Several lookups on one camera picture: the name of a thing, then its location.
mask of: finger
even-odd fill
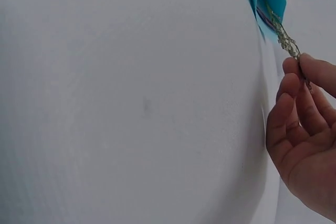
[[[293,148],[286,138],[286,123],[294,103],[293,97],[283,93],[267,117],[266,147],[278,169],[282,159]]]
[[[293,57],[287,58],[283,61],[282,69],[285,74],[287,73],[294,73],[299,78],[301,78],[301,72],[299,70],[298,61]]]
[[[318,86],[312,84],[312,87],[314,89],[314,92],[311,95],[315,102],[315,105],[321,116],[327,122],[328,126],[332,127],[333,124],[336,122],[336,110],[332,107],[332,105],[329,103],[328,99]]]
[[[336,66],[323,60],[313,59],[308,54],[300,56],[304,75],[317,86],[336,98]]]
[[[286,60],[284,60],[284,63],[282,64],[282,68],[283,71],[285,73],[285,77],[288,76],[288,74],[295,74],[296,76],[300,75],[300,71],[299,71],[299,66],[298,66],[298,62],[296,59],[290,57],[287,58]],[[294,97],[297,96],[299,87],[300,87],[300,81],[298,79],[298,77],[293,77],[292,75],[290,75],[291,78],[288,80],[285,80],[285,78],[282,80],[281,84],[280,84],[280,89],[279,89],[279,93],[283,93],[286,92],[288,90],[287,88],[287,83],[290,82],[292,85],[292,89],[293,86],[295,87],[296,90],[296,95],[294,95]],[[290,143],[293,146],[296,146],[300,143],[302,143],[303,141],[305,141],[310,135],[308,134],[308,132],[301,127],[301,125],[299,124],[299,118],[298,118],[298,113],[297,113],[297,108],[296,108],[296,104],[294,104],[294,108],[293,111],[288,119],[288,122],[286,124],[286,130],[287,130],[287,138],[290,141]]]
[[[300,81],[295,73],[285,74],[280,83],[280,87],[277,93],[277,99],[283,93],[287,93],[291,97],[295,98],[298,95],[299,87],[300,87]]]
[[[329,128],[320,114],[313,97],[306,85],[302,85],[296,98],[296,107],[302,127],[310,134],[315,135]]]

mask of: hand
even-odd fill
[[[266,146],[288,189],[307,207],[336,222],[336,110],[319,87],[336,98],[336,66],[309,55],[286,59],[277,102],[269,113]]]

